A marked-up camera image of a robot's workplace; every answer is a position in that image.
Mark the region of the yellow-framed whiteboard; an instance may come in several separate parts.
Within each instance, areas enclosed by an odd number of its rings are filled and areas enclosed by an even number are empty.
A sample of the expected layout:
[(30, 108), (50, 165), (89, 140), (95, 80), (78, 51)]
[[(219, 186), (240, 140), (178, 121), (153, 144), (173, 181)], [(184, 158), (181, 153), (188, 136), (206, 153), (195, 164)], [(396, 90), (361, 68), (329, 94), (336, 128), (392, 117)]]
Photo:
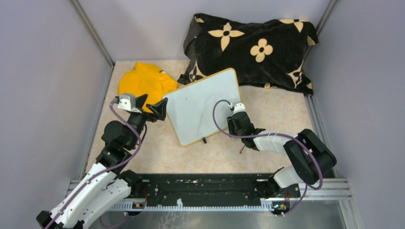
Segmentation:
[(236, 71), (227, 68), (164, 95), (167, 116), (182, 146), (226, 129), (229, 104), (241, 101)]

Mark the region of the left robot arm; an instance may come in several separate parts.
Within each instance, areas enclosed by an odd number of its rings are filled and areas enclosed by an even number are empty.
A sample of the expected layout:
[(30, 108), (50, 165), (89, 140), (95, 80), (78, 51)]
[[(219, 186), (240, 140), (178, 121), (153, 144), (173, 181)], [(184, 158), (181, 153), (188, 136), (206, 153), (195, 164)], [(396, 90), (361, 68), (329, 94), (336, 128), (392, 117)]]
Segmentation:
[(105, 146), (96, 162), (66, 198), (50, 211), (36, 217), (43, 229), (87, 229), (101, 215), (127, 197), (144, 197), (142, 177), (124, 170), (138, 153), (147, 122), (165, 120), (167, 98), (147, 104), (147, 94), (116, 96), (109, 104), (117, 117), (104, 128)]

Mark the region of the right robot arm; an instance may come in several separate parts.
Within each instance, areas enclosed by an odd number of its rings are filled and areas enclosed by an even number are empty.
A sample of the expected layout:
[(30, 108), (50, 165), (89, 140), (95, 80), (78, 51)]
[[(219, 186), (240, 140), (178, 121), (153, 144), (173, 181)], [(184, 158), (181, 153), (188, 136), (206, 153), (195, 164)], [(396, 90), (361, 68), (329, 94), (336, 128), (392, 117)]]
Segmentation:
[(241, 137), (247, 148), (255, 151), (285, 153), (291, 165), (277, 170), (269, 179), (269, 191), (282, 196), (289, 186), (314, 185), (337, 164), (335, 155), (310, 129), (296, 135), (269, 132), (255, 128), (246, 112), (227, 117), (229, 133)]

